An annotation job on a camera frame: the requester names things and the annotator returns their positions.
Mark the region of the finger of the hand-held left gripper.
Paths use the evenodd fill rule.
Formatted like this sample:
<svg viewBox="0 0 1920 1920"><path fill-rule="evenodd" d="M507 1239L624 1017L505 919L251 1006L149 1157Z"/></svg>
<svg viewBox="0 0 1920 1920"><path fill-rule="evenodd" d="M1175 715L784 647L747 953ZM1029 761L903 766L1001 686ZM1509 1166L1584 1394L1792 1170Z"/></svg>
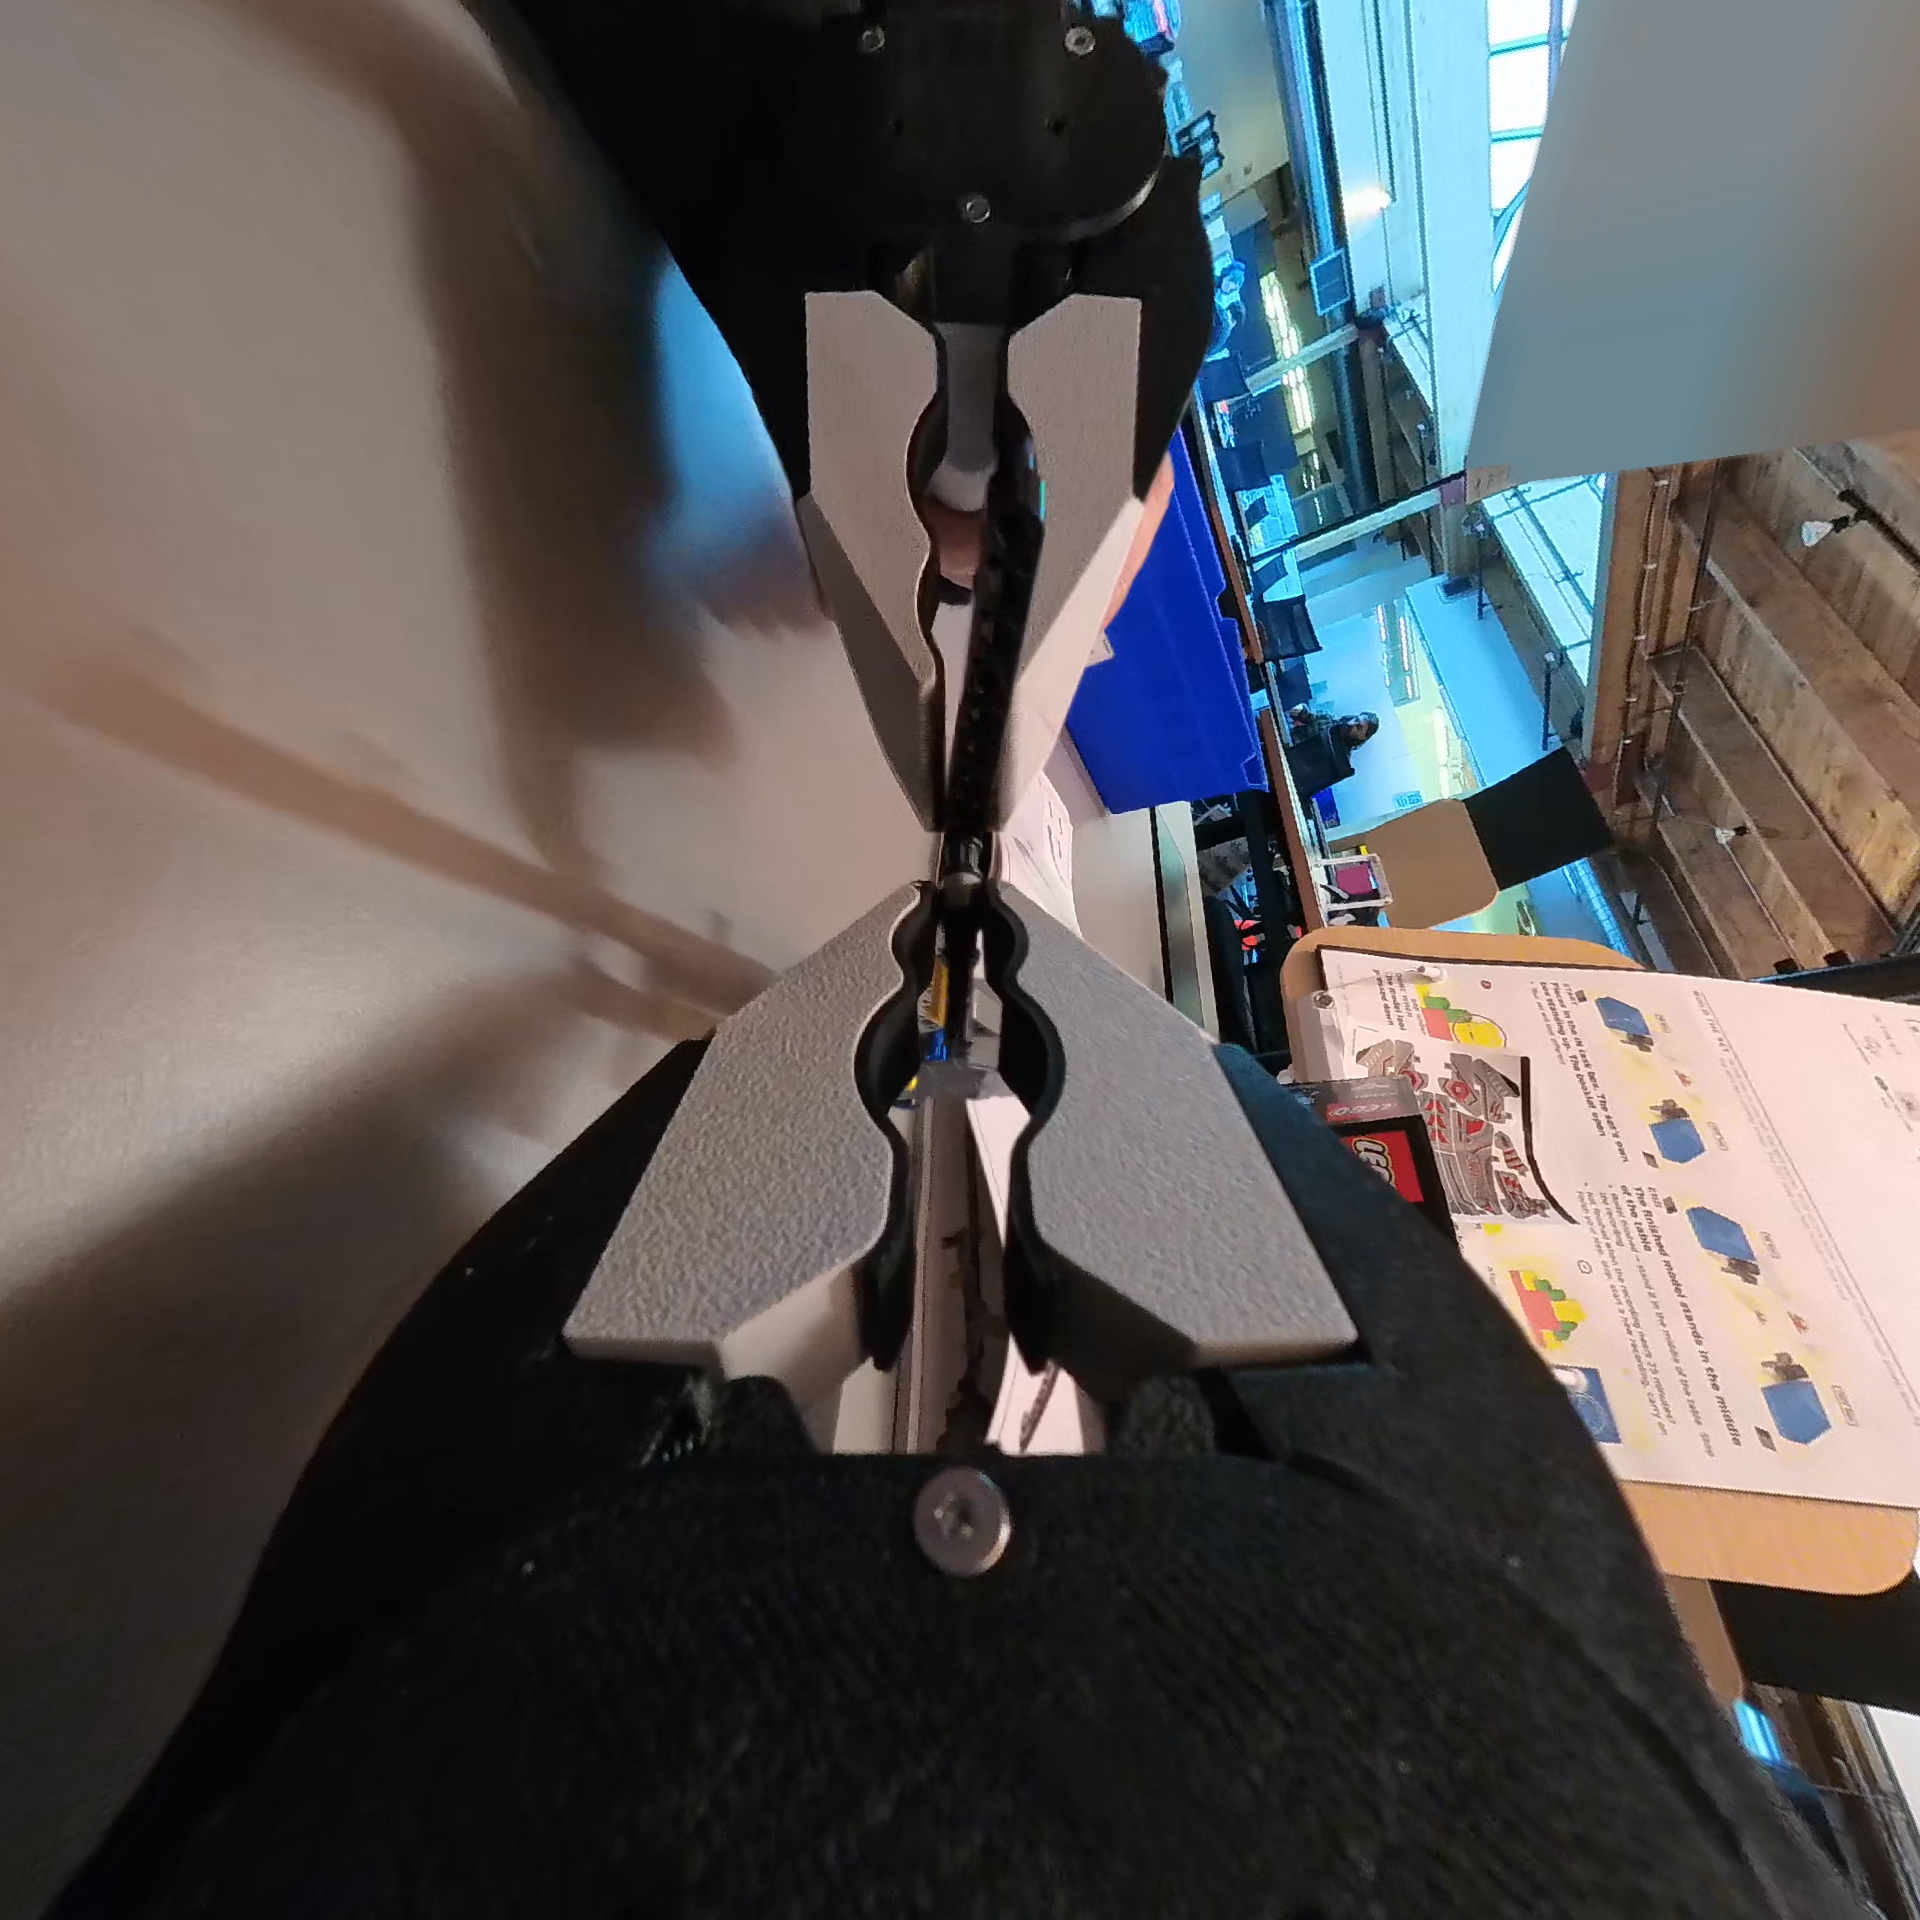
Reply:
<svg viewBox="0 0 1920 1920"><path fill-rule="evenodd" d="M944 661L930 635L933 537L912 453L937 398L933 334L878 293L805 295L807 558L907 805L944 798Z"/></svg>
<svg viewBox="0 0 1920 1920"><path fill-rule="evenodd" d="M1001 832L1045 770L1145 514L1136 480L1141 302L1070 295L1008 345L1040 480L1040 553L987 811Z"/></svg>

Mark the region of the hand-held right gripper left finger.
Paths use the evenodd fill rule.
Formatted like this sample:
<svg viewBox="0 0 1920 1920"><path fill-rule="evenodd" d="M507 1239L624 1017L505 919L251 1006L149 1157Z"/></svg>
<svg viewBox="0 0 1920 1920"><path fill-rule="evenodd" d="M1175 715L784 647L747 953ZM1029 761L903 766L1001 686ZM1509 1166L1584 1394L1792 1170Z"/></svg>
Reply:
<svg viewBox="0 0 1920 1920"><path fill-rule="evenodd" d="M567 1321L590 1360L702 1374L896 1362L914 1310L910 1141L937 939L928 885L722 1022Z"/></svg>

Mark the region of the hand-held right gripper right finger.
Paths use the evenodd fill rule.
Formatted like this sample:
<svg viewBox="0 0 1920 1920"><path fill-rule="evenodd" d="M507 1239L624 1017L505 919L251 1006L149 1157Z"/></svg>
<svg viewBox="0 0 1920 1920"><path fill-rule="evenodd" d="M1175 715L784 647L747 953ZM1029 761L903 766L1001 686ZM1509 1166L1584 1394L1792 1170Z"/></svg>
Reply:
<svg viewBox="0 0 1920 1920"><path fill-rule="evenodd" d="M1351 1351L1227 1051L1015 887L983 887L981 960L1024 1111L1003 1243L1022 1358L1193 1374Z"/></svg>

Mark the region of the black toy brick beam assembly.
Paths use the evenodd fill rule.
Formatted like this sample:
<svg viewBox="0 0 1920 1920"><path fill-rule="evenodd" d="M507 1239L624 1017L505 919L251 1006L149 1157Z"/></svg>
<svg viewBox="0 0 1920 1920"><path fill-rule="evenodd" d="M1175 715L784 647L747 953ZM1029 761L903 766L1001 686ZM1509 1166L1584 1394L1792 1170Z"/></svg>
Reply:
<svg viewBox="0 0 1920 1920"><path fill-rule="evenodd" d="M1042 482L1029 450L994 473L983 521L930 885L930 953L944 960L944 1061L971 1063L971 990L987 987L999 1001L994 1072L1031 1109L1042 1093L1047 1045L1017 985L1024 935L992 875L997 841L1017 802L1015 704L1045 539Z"/></svg>

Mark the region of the person's left hand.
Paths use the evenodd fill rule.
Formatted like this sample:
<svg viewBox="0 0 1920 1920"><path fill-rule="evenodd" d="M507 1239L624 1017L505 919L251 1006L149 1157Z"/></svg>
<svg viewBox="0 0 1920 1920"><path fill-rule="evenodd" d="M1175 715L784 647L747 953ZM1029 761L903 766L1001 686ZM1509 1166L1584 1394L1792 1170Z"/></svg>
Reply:
<svg viewBox="0 0 1920 1920"><path fill-rule="evenodd" d="M1168 514L1177 480L1175 473L1173 457L1163 457L1154 482L1145 494L1143 517L1115 576L1106 606L1106 619L1113 619L1122 610L1136 576L1145 565L1145 558ZM946 603L960 606L974 592L976 569L985 542L985 512L962 512L930 487L923 494L919 514L930 533L935 560L942 574L939 594Z"/></svg>

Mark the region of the dark toy brick set box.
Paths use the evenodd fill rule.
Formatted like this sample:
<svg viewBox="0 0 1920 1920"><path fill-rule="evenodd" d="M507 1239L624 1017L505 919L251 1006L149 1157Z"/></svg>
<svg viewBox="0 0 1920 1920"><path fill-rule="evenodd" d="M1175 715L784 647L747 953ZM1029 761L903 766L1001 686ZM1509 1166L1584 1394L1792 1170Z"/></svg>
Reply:
<svg viewBox="0 0 1920 1920"><path fill-rule="evenodd" d="M1365 1074L1287 1086L1346 1150L1415 1207L1451 1246L1449 1191L1419 1097L1401 1074Z"/></svg>

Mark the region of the blue bin with white label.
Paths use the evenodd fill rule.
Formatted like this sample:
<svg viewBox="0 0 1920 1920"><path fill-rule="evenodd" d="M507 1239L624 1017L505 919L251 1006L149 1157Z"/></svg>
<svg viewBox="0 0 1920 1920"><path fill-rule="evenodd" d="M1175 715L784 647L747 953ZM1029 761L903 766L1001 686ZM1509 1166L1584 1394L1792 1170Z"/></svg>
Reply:
<svg viewBox="0 0 1920 1920"><path fill-rule="evenodd" d="M1264 789L1241 633L1184 437L1168 450L1168 512L1088 665L1067 734L1111 814Z"/></svg>

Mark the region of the tan rounded board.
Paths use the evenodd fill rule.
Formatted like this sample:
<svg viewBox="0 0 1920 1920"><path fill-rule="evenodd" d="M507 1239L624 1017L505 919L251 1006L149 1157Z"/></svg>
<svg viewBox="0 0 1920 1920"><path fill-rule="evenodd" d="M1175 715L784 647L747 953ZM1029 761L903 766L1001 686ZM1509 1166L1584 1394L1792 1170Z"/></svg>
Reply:
<svg viewBox="0 0 1920 1920"><path fill-rule="evenodd" d="M1369 855L1385 880L1392 928L1445 928L1495 905L1499 882L1465 800L1435 800L1376 827L1328 839L1333 857Z"/></svg>

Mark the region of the black panel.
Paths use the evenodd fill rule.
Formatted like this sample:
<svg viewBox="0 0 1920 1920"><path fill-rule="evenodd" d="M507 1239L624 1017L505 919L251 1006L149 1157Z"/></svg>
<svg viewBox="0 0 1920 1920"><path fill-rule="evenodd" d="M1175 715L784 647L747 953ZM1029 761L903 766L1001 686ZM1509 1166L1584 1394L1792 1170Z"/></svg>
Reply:
<svg viewBox="0 0 1920 1920"><path fill-rule="evenodd" d="M1463 800L1499 894L1559 873L1616 843L1568 747L1531 761Z"/></svg>

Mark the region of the black board stand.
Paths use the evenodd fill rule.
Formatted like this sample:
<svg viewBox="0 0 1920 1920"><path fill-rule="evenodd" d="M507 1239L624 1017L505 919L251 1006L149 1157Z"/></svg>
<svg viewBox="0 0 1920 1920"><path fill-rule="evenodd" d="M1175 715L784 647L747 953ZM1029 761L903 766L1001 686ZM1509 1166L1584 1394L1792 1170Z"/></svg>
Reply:
<svg viewBox="0 0 1920 1920"><path fill-rule="evenodd" d="M1712 1598L1746 1680L1918 1714L1918 1573L1881 1593L1714 1582Z"/></svg>

